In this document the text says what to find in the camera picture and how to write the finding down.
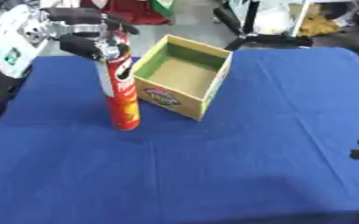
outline blue table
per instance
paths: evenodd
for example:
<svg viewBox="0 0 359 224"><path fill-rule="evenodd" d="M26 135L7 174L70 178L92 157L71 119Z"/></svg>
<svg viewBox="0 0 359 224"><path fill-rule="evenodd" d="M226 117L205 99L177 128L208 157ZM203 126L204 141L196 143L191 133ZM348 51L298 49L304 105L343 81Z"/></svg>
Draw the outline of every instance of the blue table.
<svg viewBox="0 0 359 224"><path fill-rule="evenodd" d="M359 223L353 53L238 51L203 122L140 106L112 129L93 62L37 59L0 119L0 224Z"/></svg>

